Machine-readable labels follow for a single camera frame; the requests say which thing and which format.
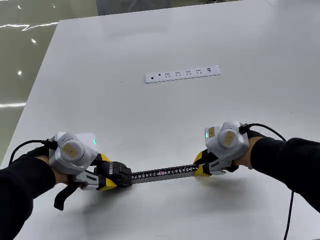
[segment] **white table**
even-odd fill
[[[60,21],[2,166],[21,142],[59,131],[94,132],[99,150],[133,171],[191,163],[204,127],[226,120],[319,141],[319,12],[316,0],[245,0]],[[215,64],[222,75],[144,83],[147,72]],[[244,168],[78,190],[60,212],[63,187],[34,201],[17,239],[282,239],[290,197]],[[288,239],[320,238],[319,223],[296,195]]]

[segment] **black cable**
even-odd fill
[[[279,138],[281,138],[283,141],[286,141],[286,139],[281,136],[278,132],[276,132],[275,130],[273,130],[271,127],[266,126],[264,124],[260,124],[260,123],[251,123],[251,124],[243,124],[239,127],[239,132],[241,134],[246,133],[248,130],[250,130],[251,127],[253,126],[258,126],[258,127],[262,127],[265,129],[268,129],[269,131],[273,132],[275,135],[277,135]],[[286,222],[286,228],[285,228],[285,233],[284,233],[284,237],[283,240],[287,239],[288,236],[288,232],[289,232],[289,227],[290,227],[290,220],[291,220],[291,212],[292,212],[292,205],[294,203],[294,191],[291,191],[291,198],[290,198],[290,204],[289,204],[289,212],[288,212],[288,219]]]
[[[40,144],[43,144],[45,146],[47,146],[48,148],[50,149],[57,149],[58,147],[58,143],[54,140],[51,140],[51,139],[47,139],[47,140],[29,140],[29,141],[25,141],[24,143],[21,143],[19,146],[17,146],[12,154],[11,154],[11,157],[10,157],[10,160],[9,160],[9,164],[8,165],[11,165],[12,162],[14,161],[14,157],[15,157],[15,154],[16,152],[23,146],[27,145],[27,144],[33,144],[33,143],[40,143]]]

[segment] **electrical outlet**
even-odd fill
[[[197,67],[187,68],[184,70],[165,71],[165,72],[151,72],[144,75],[144,82],[146,84],[173,81],[180,79],[191,79],[207,76],[220,75],[220,69],[218,65],[209,67]]]

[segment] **measuring ruler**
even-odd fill
[[[131,179],[133,184],[140,184],[168,179],[187,178],[194,176],[195,171],[198,168],[198,164],[190,164],[147,171],[138,171],[132,173]]]

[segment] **power strip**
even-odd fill
[[[173,81],[180,79],[192,79],[199,77],[220,75],[220,69],[218,65],[209,67],[188,68],[184,70],[176,71],[164,71],[164,72],[151,72],[144,75],[144,82],[146,84]]]

